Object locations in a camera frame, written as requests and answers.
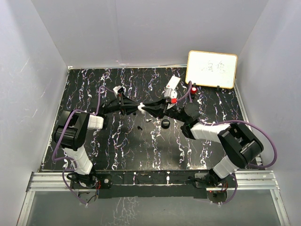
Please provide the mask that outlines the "white earbud charging case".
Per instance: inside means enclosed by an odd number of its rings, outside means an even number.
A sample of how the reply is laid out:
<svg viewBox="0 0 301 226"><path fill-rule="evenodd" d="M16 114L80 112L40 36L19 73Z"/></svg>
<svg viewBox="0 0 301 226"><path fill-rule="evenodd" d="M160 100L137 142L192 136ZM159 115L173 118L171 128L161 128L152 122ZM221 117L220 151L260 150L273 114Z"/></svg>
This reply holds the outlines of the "white earbud charging case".
<svg viewBox="0 0 301 226"><path fill-rule="evenodd" d="M143 109L143 107L145 107L145 105L141 102L137 109L141 112L141 114L145 115L146 114L146 111Z"/></svg>

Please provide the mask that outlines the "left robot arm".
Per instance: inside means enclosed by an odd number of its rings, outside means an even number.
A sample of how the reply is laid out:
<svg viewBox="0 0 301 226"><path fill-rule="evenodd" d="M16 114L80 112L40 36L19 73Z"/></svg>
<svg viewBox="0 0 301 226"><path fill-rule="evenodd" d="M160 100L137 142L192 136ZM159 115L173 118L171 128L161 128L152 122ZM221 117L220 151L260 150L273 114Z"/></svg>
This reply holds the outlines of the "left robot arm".
<svg viewBox="0 0 301 226"><path fill-rule="evenodd" d="M143 103L137 103L120 92L109 102L102 101L101 97L98 97L91 103L89 112L79 109L63 111L52 134L52 140L56 143L52 161L70 160L73 171L67 178L83 187L94 187L97 176L84 147L87 131L106 129L109 113L120 112L122 115L136 111L145 113L142 107Z"/></svg>

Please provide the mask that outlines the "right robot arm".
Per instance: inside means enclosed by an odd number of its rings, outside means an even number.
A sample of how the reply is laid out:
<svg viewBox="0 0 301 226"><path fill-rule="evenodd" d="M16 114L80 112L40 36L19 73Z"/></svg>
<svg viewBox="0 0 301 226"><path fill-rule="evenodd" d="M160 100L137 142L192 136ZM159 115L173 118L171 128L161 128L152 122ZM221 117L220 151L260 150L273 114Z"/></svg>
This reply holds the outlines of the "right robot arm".
<svg viewBox="0 0 301 226"><path fill-rule="evenodd" d="M220 143L226 153L215 166L202 178L192 179L193 183L203 183L207 186L222 186L227 176L238 169L245 168L263 150L262 142L241 121L219 125L205 125L199 121L199 107L195 103L187 103L184 107L170 105L165 99L138 106L142 113L162 119L168 116L183 122L181 131L186 138L204 139Z"/></svg>

